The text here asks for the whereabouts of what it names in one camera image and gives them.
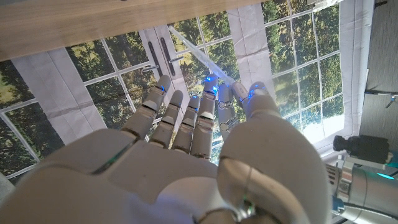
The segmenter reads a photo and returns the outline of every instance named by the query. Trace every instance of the door handle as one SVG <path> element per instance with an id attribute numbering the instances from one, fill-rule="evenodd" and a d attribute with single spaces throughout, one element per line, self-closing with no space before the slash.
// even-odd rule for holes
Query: door handle
<path id="1" fill-rule="evenodd" d="M 163 37 L 160 38 L 160 42 L 162 43 L 163 51 L 164 51 L 164 54 L 166 56 L 166 61 L 169 63 L 170 73 L 174 76 L 175 75 L 175 70 L 174 70 L 174 66 L 173 66 L 173 63 L 172 63 L 174 59 L 172 60 L 170 58 L 169 50 L 167 49 L 166 41 L 164 40 Z"/>
<path id="2" fill-rule="evenodd" d="M 145 67 L 145 68 L 142 69 L 142 72 L 149 72 L 149 71 L 151 71 L 153 69 L 156 69 L 156 68 L 159 68 L 159 66 L 158 65 L 154 65 L 154 66 L 151 66 L 151 67 Z"/>
<path id="3" fill-rule="evenodd" d="M 163 75 L 163 73 L 162 73 L 162 69 L 160 69 L 159 61 L 157 60 L 157 57 L 155 54 L 154 46 L 152 45 L 151 41 L 148 42 L 148 45 L 149 45 L 150 54 L 152 54 L 152 58 L 154 59 L 154 62 L 155 62 L 155 66 L 144 68 L 144 69 L 142 69 L 142 72 L 148 72 L 150 70 L 157 68 L 157 73 L 159 73 L 159 76 L 161 77 Z"/>
<path id="4" fill-rule="evenodd" d="M 175 59 L 169 60 L 169 63 L 177 62 L 181 59 L 184 59 L 184 56 L 179 56 L 179 57 L 176 57 Z"/>

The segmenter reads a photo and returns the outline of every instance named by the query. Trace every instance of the blue led light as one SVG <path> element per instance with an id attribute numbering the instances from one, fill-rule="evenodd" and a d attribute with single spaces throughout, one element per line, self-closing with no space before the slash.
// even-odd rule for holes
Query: blue led light
<path id="1" fill-rule="evenodd" d="M 390 176 L 388 176 L 388 175 L 380 174 L 380 173 L 377 173 L 377 174 L 380 175 L 380 176 L 382 176 L 382 177 L 384 177 L 384 178 L 387 178 L 387 179 L 390 179 L 390 180 L 394 180 L 393 177 L 390 177 Z"/>

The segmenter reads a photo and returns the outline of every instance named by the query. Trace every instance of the robot finger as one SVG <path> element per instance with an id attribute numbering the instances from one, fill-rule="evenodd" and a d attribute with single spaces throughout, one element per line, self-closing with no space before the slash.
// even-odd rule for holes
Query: robot finger
<path id="1" fill-rule="evenodd" d="M 165 149 L 169 148 L 175 122 L 177 120 L 178 112 L 181 108 L 182 98 L 183 95 L 180 90 L 174 92 L 162 120 L 160 121 L 154 132 L 154 135 L 149 141 L 151 144 L 155 144 Z"/>
<path id="2" fill-rule="evenodd" d="M 193 129 L 198 116 L 200 99 L 198 96 L 192 96 L 185 111 L 180 128 L 175 136 L 172 149 L 186 154 L 190 153 Z"/>
<path id="3" fill-rule="evenodd" d="M 152 127 L 152 122 L 156 117 L 167 90 L 169 90 L 170 84 L 170 77 L 163 75 L 149 93 L 149 96 L 126 121 L 121 130 L 133 134 L 138 140 L 144 139 L 150 127 Z"/>
<path id="4" fill-rule="evenodd" d="M 236 119 L 235 109 L 233 108 L 233 92 L 228 88 L 227 84 L 223 83 L 218 88 L 218 122 L 220 126 L 221 135 L 225 141 L 231 132 L 232 128 L 238 124 Z"/>
<path id="5" fill-rule="evenodd" d="M 199 117 L 193 130 L 190 154 L 195 157 L 210 159 L 211 156 L 217 82 L 218 78 L 214 74 L 206 77 L 198 112 Z"/>
<path id="6" fill-rule="evenodd" d="M 254 83 L 249 89 L 246 119 L 250 119 L 256 113 L 267 113 L 280 117 L 275 101 L 268 93 L 262 82 Z"/>

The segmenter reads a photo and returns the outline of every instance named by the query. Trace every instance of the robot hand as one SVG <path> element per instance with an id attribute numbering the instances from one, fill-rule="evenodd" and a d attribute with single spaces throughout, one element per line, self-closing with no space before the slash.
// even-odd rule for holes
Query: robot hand
<path id="1" fill-rule="evenodd" d="M 25 176 L 0 223 L 327 223 L 326 169 L 312 145 L 280 117 L 262 83 L 247 92 L 217 82 L 210 75 L 202 99 L 192 97 L 168 150 L 180 91 L 144 140 L 170 86 L 162 76 L 120 131 L 93 132 Z M 218 90 L 218 106 L 234 94 L 247 121 L 228 122 L 230 104 L 231 116 L 220 113 L 227 129 L 217 167 L 208 159 Z"/>

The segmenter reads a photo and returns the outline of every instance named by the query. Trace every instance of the window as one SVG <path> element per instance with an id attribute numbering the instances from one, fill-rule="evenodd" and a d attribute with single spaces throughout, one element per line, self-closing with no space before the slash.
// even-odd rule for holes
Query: window
<path id="1" fill-rule="evenodd" d="M 175 22 L 174 28 L 185 38 L 201 49 L 209 58 L 214 61 L 227 75 L 235 80 L 240 80 L 238 63 L 236 61 L 234 46 L 232 42 L 231 30 L 229 28 L 228 15 L 226 12 L 218 12 L 207 16 L 188 19 L 186 21 Z M 204 88 L 204 81 L 210 71 L 199 60 L 193 56 L 188 49 L 172 35 L 177 56 L 184 56 L 180 61 L 180 68 L 187 86 L 188 94 L 201 96 Z M 240 121 L 246 120 L 243 110 L 237 106 L 237 117 Z M 215 110 L 215 120 L 213 126 L 213 143 L 220 142 L 222 137 L 218 124 L 217 107 Z M 217 153 L 213 153 L 212 161 L 216 161 Z"/>
<path id="2" fill-rule="evenodd" d="M 10 60 L 0 62 L 0 104 L 0 172 L 15 184 L 63 141 Z"/>
<path id="3" fill-rule="evenodd" d="M 315 143 L 343 129 L 339 5 L 312 12 L 305 0 L 262 3 L 276 103 Z"/>
<path id="4" fill-rule="evenodd" d="M 108 128 L 120 129 L 156 84 L 138 32 L 67 48 Z M 165 112 L 163 103 L 157 118 Z"/>

